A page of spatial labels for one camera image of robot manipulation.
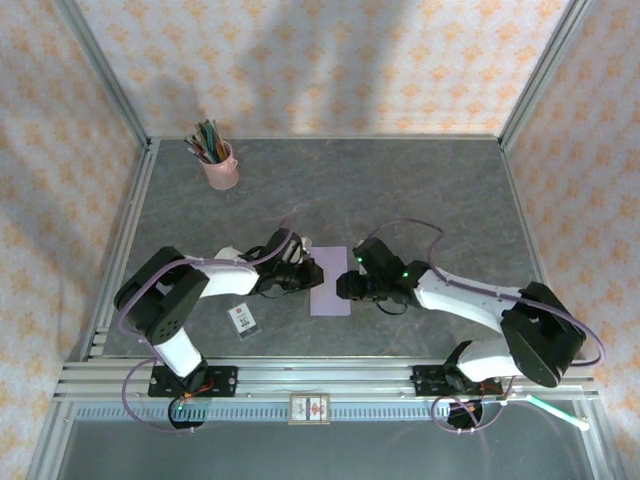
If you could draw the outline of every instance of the label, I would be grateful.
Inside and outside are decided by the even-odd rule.
[[[245,340],[251,335],[255,335],[261,331],[260,326],[253,318],[253,315],[251,315],[246,303],[241,303],[237,307],[230,308],[227,310],[227,314],[229,318],[231,318],[233,326],[236,327],[240,340]]]
[[[331,422],[328,395],[291,395],[289,401],[289,424],[328,425]]]

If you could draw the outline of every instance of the robotic arm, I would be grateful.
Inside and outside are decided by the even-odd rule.
[[[233,264],[181,265],[171,269],[132,307],[127,316],[135,330],[154,348],[185,392],[196,392],[207,380],[207,362],[191,343],[183,325],[195,303],[212,295],[263,294],[274,285],[296,292],[320,285],[322,269],[310,257],[311,242],[295,233],[269,260],[266,257],[286,240],[287,230],[278,230],[264,246],[242,254],[233,247],[220,250],[215,259]],[[116,294],[118,310],[162,267],[185,259],[173,247],[161,248]]]
[[[405,265],[378,238],[371,237],[354,249],[366,274],[349,271],[338,279],[341,298],[382,301],[449,312],[480,323],[499,338],[463,342],[453,351],[436,377],[453,393],[466,393],[487,378],[525,375],[546,387],[558,385],[585,341],[585,334],[566,320],[514,300],[526,298],[550,307],[564,308],[551,290],[531,282],[526,288],[498,287],[462,279],[446,272],[441,279],[426,262]],[[453,286],[455,282],[468,288]],[[480,293],[495,292],[496,297]]]

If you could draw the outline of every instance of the pen holder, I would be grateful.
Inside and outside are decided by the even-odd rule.
[[[216,190],[228,190],[240,180],[238,160],[233,158],[233,148],[227,142],[224,144],[229,149],[229,156],[224,162],[212,164],[200,161],[209,185]]]

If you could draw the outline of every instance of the patterned wall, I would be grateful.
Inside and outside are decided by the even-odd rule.
[[[49,0],[0,9],[0,477],[87,324],[137,147]]]
[[[553,287],[608,347],[596,372],[640,478],[640,15],[600,0],[511,161]]]
[[[151,135],[499,133],[568,0],[80,0]]]

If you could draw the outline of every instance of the gray marble surface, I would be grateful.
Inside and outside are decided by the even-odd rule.
[[[291,216],[294,231],[315,246],[349,249],[377,225],[412,216],[441,225],[447,237],[436,262],[479,281],[525,286],[531,258],[498,144],[490,140],[234,140],[240,182],[211,189],[200,165],[178,140],[157,155],[126,278],[160,247],[213,256],[225,246],[261,245]],[[380,237],[405,261],[426,260],[428,229],[394,226]],[[354,258],[349,258],[356,268]],[[227,309],[246,301],[262,332],[241,342]],[[489,329],[443,312],[410,309],[387,316],[354,303],[349,317],[311,317],[309,293],[268,300],[202,299],[187,332],[208,356],[433,356],[463,340],[490,338]],[[115,326],[105,355],[146,356]]]

